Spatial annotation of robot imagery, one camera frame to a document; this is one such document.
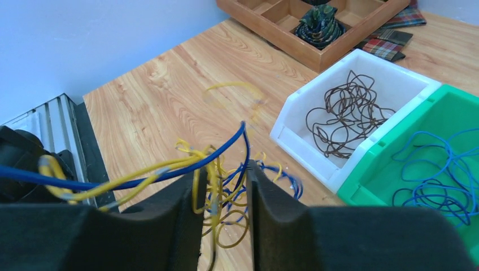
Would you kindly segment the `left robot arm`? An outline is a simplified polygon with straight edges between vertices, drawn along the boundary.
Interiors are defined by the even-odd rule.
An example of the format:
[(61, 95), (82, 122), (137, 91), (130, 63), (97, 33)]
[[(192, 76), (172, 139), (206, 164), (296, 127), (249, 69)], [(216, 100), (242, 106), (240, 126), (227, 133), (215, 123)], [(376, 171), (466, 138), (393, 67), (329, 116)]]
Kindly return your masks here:
[[(53, 156), (67, 180), (78, 180), (73, 155), (69, 150), (49, 152), (34, 134), (1, 126), (1, 166), (38, 173), (41, 155)], [(44, 185), (1, 177), (1, 204), (60, 202), (64, 201), (53, 196)]]

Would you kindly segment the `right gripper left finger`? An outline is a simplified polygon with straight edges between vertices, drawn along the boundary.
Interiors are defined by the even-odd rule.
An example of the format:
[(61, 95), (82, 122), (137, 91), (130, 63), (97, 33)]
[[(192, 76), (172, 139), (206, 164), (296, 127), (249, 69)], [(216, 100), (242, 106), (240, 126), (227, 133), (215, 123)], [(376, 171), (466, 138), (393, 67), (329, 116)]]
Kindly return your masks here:
[(1, 205), (2, 270), (196, 270), (203, 216), (192, 173), (121, 213), (67, 204)]

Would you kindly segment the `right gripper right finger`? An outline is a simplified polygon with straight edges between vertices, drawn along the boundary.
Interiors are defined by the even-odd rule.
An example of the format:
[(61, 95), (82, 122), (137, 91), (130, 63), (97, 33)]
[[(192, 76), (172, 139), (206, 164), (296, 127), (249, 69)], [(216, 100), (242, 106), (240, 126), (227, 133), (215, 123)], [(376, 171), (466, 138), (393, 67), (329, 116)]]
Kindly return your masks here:
[(307, 206), (247, 166), (254, 270), (475, 270), (452, 225), (431, 209)]

